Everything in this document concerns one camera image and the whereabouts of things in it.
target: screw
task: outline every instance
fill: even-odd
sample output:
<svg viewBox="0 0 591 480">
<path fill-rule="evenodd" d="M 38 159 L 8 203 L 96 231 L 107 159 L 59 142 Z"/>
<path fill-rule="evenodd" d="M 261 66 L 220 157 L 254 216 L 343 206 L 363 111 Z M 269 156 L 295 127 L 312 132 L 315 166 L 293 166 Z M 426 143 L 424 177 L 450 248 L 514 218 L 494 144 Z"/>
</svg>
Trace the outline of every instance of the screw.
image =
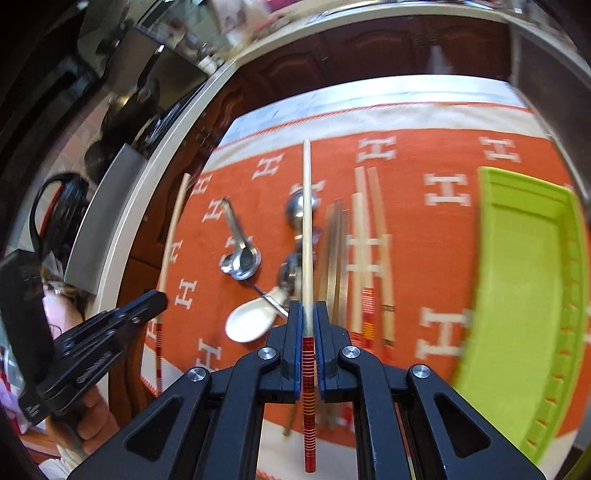
<svg viewBox="0 0 591 480">
<path fill-rule="evenodd" d="M 356 346 L 346 346 L 343 348 L 343 356 L 347 358 L 357 358 L 361 355 L 361 350 L 359 350 Z"/>
<path fill-rule="evenodd" d="M 207 375 L 206 370 L 203 367 L 192 368 L 187 372 L 187 376 L 191 382 L 199 382 Z"/>
<path fill-rule="evenodd" d="M 263 360 L 271 360 L 272 358 L 275 358 L 276 354 L 277 352 L 275 349 L 270 346 L 263 347 L 258 352 L 259 358 L 262 358 Z"/>
<path fill-rule="evenodd" d="M 415 365 L 413 375 L 417 378 L 427 378 L 431 375 L 431 369 L 427 365 Z"/>
</svg>

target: green plastic container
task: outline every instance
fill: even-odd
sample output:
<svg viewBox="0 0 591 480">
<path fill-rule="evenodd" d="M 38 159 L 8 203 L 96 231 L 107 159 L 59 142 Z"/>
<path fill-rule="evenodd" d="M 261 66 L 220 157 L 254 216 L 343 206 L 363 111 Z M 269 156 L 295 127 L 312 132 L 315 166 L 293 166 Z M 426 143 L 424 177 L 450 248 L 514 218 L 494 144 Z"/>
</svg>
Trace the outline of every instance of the green plastic container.
<svg viewBox="0 0 591 480">
<path fill-rule="evenodd" d="M 584 221 L 569 189 L 479 169 L 480 266 L 454 388 L 530 460 L 569 407 L 587 331 Z"/>
</svg>

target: orange tablecloth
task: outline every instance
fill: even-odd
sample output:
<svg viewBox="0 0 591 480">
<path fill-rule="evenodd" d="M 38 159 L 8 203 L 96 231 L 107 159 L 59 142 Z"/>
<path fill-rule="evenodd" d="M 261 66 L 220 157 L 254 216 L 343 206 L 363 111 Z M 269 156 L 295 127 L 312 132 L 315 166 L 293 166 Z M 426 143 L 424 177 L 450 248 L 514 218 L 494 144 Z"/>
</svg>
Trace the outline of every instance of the orange tablecloth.
<svg viewBox="0 0 591 480">
<path fill-rule="evenodd" d="M 449 119 L 449 125 L 442 127 L 445 121 L 439 122 L 439 117 Z M 355 167 L 377 168 L 388 233 L 392 235 L 396 304 L 393 363 L 406 368 L 425 362 L 448 381 L 461 358 L 465 321 L 474 298 L 479 245 L 478 167 L 495 166 L 571 185 L 562 159 L 537 126 L 533 113 L 501 105 L 381 105 L 319 115 L 228 145 L 215 152 L 177 228 L 167 282 L 170 306 L 164 313 L 163 326 L 165 385 L 195 365 L 210 369 L 229 367 L 240 356 L 264 344 L 261 339 L 241 345 L 224 332 L 228 314 L 256 298 L 256 293 L 219 270 L 220 259 L 232 250 L 219 200 L 230 197 L 245 233 L 252 235 L 252 241 L 261 250 L 257 283 L 270 290 L 276 285 L 281 262 L 294 249 L 294 232 L 284 209 L 290 191 L 301 182 L 300 137 L 315 138 L 319 135 L 315 132 L 327 122 L 332 126 L 333 138 L 319 138 L 312 143 L 313 183 L 322 200 L 314 225 L 323 226 L 325 208 L 337 198 L 341 198 L 344 208 L 350 209 L 351 194 L 356 191 Z M 340 132 L 335 125 L 347 127 Z M 350 253 L 353 263 L 353 249 Z M 372 259 L 374 264 L 378 263 L 377 250 Z M 376 304 L 380 304 L 378 276 L 374 283 Z M 449 322 L 449 317 L 440 314 L 454 315 L 454 321 Z M 376 326 L 380 338 L 379 318 Z M 147 348 L 154 349 L 150 336 Z M 378 355 L 382 354 L 379 345 L 376 350 Z M 153 360 L 145 361 L 144 375 L 153 385 L 150 365 Z M 590 375 L 591 355 L 587 346 L 574 400 L 557 440 L 547 452 L 547 461 L 554 464 L 553 468 L 564 459 L 582 420 Z M 287 409 L 267 406 L 265 419 L 283 425 Z M 301 416 L 295 426 L 301 431 Z M 283 480 L 303 478 L 303 456 L 301 474 L 283 465 L 281 458 L 286 454 L 281 450 L 281 429 L 270 424 L 267 428 L 259 457 L 262 473 Z M 346 426 L 319 432 L 319 439 L 354 446 L 353 433 Z M 265 448 L 278 451 L 267 452 Z M 332 455 L 331 448 L 319 442 L 320 471 L 321 456 Z M 327 468 L 334 470 L 334 478 L 356 478 L 356 471 L 343 473 L 334 466 L 339 458 L 354 456 L 352 450 L 343 452 L 335 453 L 330 461 L 327 459 L 326 463 L 333 464 Z M 354 464 L 354 459 L 343 460 L 346 461 Z M 324 478 L 328 478 L 326 472 L 323 471 Z"/>
</svg>

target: finger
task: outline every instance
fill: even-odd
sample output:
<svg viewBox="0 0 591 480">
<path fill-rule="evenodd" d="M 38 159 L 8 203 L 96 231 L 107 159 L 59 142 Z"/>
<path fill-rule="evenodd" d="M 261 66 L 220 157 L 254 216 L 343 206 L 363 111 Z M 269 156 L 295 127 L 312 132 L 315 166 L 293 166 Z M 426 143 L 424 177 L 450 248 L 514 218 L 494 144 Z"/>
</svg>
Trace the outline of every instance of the finger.
<svg viewBox="0 0 591 480">
<path fill-rule="evenodd" d="M 111 414 L 107 418 L 107 421 L 103 428 L 90 440 L 85 441 L 82 444 L 82 448 L 88 455 L 92 455 L 96 450 L 99 449 L 107 440 L 109 440 L 115 433 L 119 431 L 119 426 L 115 421 L 115 417 Z"/>
<path fill-rule="evenodd" d="M 84 417 L 78 424 L 78 435 L 84 440 L 91 439 L 105 425 L 110 413 L 109 407 L 104 401 L 87 408 Z"/>
<path fill-rule="evenodd" d="M 86 393 L 86 395 L 82 397 L 82 403 L 89 408 L 95 406 L 98 402 L 101 401 L 104 402 L 103 397 L 100 396 L 99 389 L 96 388 L 96 386 L 92 387 Z"/>
<path fill-rule="evenodd" d="M 47 428 L 47 433 L 53 438 L 54 442 L 64 448 L 71 449 L 73 447 L 70 435 L 65 427 L 58 423 L 54 423 L 50 418 L 45 420 L 45 426 Z"/>
</svg>

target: countertop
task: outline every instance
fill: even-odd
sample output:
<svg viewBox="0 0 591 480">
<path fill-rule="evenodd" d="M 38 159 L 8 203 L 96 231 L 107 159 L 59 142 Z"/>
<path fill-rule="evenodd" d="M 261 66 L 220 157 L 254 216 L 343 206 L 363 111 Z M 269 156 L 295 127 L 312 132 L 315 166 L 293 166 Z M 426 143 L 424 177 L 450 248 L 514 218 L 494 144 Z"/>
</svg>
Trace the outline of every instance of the countertop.
<svg viewBox="0 0 591 480">
<path fill-rule="evenodd" d="M 309 20 L 312 14 L 305 15 L 303 18 L 292 22 L 267 38 L 253 43 L 242 50 L 233 60 L 228 61 L 222 66 L 207 80 L 200 94 L 193 99 L 191 104 L 167 132 L 164 139 L 150 157 L 148 166 L 138 180 L 125 206 L 106 257 L 98 294 L 94 301 L 90 302 L 86 312 L 87 316 L 115 307 L 121 280 L 135 235 L 160 178 L 162 178 L 174 153 L 181 146 L 181 142 L 190 128 L 198 120 L 213 97 L 241 66 L 270 51 L 315 33 L 377 18 L 409 15 L 455 15 L 508 23 L 534 34 L 541 42 L 547 44 L 552 50 L 559 51 L 568 57 L 571 62 L 579 66 L 580 71 L 591 77 L 589 66 L 575 52 L 564 48 L 558 39 L 528 22 L 492 9 L 466 5 L 412 2 L 409 4 L 386 4 L 352 9 L 311 23 L 309 23 Z"/>
</svg>

